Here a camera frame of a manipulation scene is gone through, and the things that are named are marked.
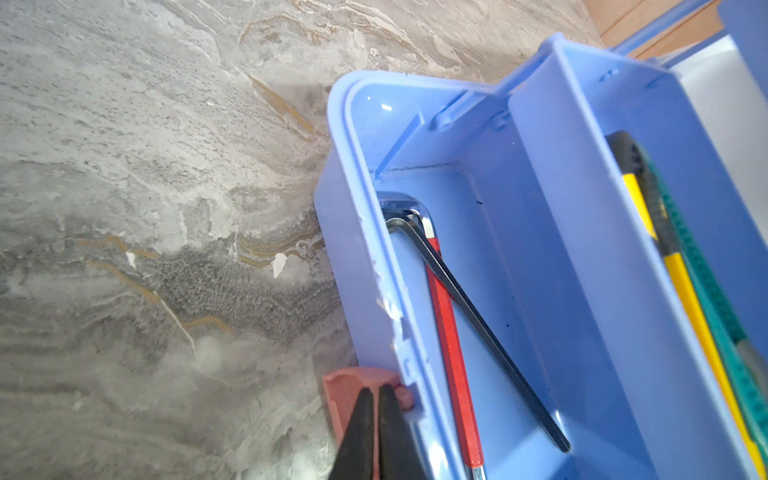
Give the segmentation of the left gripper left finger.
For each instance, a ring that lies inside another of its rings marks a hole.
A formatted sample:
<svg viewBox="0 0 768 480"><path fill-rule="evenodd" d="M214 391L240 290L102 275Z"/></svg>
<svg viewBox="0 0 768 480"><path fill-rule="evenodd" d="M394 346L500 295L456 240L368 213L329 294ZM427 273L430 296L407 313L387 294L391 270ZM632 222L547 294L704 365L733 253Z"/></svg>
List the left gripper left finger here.
<svg viewBox="0 0 768 480"><path fill-rule="evenodd" d="M372 480L374 474L374 397L360 390L329 480Z"/></svg>

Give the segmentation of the black yellow large screwdriver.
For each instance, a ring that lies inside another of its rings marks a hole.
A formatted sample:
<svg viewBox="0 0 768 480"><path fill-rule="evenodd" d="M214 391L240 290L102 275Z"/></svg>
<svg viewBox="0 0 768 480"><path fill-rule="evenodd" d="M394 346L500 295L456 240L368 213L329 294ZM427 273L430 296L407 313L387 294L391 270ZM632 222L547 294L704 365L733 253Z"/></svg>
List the black yellow large screwdriver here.
<svg viewBox="0 0 768 480"><path fill-rule="evenodd" d="M643 225L715 375L742 441L767 477L767 362L695 241L649 154L626 131L606 136Z"/></svg>

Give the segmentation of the white blue tool box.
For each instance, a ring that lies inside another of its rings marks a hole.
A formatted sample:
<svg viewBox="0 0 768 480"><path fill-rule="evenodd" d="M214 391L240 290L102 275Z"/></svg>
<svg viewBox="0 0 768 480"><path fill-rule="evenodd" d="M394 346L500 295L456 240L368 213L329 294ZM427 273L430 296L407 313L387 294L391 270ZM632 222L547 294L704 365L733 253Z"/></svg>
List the white blue tool box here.
<svg viewBox="0 0 768 480"><path fill-rule="evenodd" d="M745 327L767 354L767 229L729 167L767 178L767 5L727 1L724 28L675 56L630 51L685 1L599 49L547 39L501 82L356 71L332 88L315 208L359 362L398 373L408 452L429 479L467 479L426 267L387 228L416 199L444 260L569 441L542 428L457 316L490 479L755 479L704 348L610 150L629 133Z"/></svg>

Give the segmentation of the silver hex key set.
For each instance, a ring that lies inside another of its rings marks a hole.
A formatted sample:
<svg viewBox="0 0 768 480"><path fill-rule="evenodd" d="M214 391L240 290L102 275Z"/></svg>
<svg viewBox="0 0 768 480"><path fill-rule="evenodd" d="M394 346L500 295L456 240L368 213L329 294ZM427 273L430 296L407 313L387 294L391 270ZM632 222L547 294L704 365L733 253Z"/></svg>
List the silver hex key set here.
<svg viewBox="0 0 768 480"><path fill-rule="evenodd" d="M386 218L415 215L420 223L431 223L427 208L414 197L393 191L376 192L380 208Z"/></svg>

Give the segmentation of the teal utility knife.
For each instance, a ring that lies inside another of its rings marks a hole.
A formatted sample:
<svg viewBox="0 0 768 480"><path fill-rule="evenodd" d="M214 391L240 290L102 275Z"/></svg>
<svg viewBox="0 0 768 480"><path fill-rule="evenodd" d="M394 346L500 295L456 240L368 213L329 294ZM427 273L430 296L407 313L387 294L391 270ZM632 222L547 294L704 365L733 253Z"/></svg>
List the teal utility knife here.
<svg viewBox="0 0 768 480"><path fill-rule="evenodd" d="M741 419L748 450L766 462L767 401L727 328L736 316L647 152L637 144L633 150L637 155L638 184L675 290L730 411Z"/></svg>

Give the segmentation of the red handled screwdriver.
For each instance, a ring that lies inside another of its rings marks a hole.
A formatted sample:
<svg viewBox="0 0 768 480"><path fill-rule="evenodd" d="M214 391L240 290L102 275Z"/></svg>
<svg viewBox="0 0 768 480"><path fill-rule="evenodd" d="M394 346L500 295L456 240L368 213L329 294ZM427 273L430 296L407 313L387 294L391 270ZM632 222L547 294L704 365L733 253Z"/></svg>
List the red handled screwdriver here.
<svg viewBox="0 0 768 480"><path fill-rule="evenodd" d="M462 459L469 479L486 479L482 445L452 299L435 273L429 271L427 279Z"/></svg>

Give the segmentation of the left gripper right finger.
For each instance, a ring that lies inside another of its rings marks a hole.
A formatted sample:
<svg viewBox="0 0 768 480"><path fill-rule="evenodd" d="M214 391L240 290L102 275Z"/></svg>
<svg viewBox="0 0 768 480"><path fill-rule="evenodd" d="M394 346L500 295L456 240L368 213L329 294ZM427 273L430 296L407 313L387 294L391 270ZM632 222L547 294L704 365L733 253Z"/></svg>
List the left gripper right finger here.
<svg viewBox="0 0 768 480"><path fill-rule="evenodd" d="M426 480L427 475L394 387L382 385L378 397L379 478Z"/></svg>

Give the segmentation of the black long hex key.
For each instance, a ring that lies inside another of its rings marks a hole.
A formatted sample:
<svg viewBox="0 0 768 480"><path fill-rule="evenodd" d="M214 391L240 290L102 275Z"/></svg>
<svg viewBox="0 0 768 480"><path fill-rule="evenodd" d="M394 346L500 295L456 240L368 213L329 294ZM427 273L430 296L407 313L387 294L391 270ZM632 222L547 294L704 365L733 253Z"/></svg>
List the black long hex key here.
<svg viewBox="0 0 768 480"><path fill-rule="evenodd" d="M437 280L447 290L452 300L458 305L468 319L480 339L491 352L494 359L507 375L510 382L518 390L524 403L547 432L554 444L563 452L571 450L571 444L563 433L558 423L552 418L543 402L525 379L515 362L507 354L501 342L493 333L487 322L483 319L469 296L464 292L441 254L430 244L425 234L415 226L415 222L406 213L398 211L384 213L385 224L389 230L399 229L403 231L414 243L421 253L429 269L435 274Z"/></svg>

